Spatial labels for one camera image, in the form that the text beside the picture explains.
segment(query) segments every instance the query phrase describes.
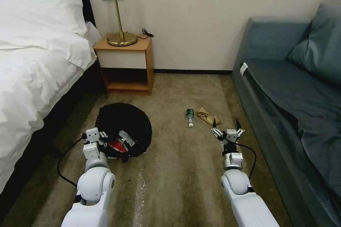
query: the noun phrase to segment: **sofa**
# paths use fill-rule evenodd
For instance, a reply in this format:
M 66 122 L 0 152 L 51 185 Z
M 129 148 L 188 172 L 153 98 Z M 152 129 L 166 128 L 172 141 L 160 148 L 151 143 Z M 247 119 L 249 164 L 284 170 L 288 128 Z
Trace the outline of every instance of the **sofa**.
M 341 226 L 341 89 L 289 60 L 311 26 L 250 18 L 232 78 L 293 226 Z

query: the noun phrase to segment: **white bedsheet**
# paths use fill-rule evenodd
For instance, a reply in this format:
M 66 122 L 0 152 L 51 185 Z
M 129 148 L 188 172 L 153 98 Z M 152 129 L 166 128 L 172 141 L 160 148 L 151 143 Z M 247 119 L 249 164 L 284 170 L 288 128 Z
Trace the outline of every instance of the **white bedsheet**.
M 88 40 L 47 35 L 0 33 L 0 193 L 43 118 L 94 62 Z

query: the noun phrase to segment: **plastic bottle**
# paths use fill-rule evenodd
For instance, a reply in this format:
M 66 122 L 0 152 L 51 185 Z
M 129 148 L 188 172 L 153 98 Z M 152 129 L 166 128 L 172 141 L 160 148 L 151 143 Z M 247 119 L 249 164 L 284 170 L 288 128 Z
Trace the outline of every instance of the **plastic bottle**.
M 188 126 L 190 128 L 193 128 L 193 123 L 192 122 L 193 122 L 193 117 L 194 117 L 194 111 L 193 111 L 192 108 L 188 108 L 186 110 L 186 117 L 187 117 L 187 119 L 189 121 Z

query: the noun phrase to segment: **brown paper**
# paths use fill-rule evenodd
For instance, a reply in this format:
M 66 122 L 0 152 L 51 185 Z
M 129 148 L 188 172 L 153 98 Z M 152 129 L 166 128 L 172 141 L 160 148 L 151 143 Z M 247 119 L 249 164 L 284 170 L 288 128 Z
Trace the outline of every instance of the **brown paper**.
M 206 110 L 203 107 L 199 109 L 198 116 L 211 125 L 213 125 L 214 119 L 216 119 L 216 124 L 220 123 L 220 120 L 216 116 L 206 112 Z

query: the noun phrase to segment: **brass lamp base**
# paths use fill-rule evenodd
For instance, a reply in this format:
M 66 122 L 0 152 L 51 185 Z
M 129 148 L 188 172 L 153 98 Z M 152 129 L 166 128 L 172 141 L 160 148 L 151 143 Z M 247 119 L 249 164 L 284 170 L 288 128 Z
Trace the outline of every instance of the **brass lamp base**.
M 110 34 L 107 41 L 113 46 L 128 46 L 137 42 L 137 36 L 133 33 L 119 32 Z

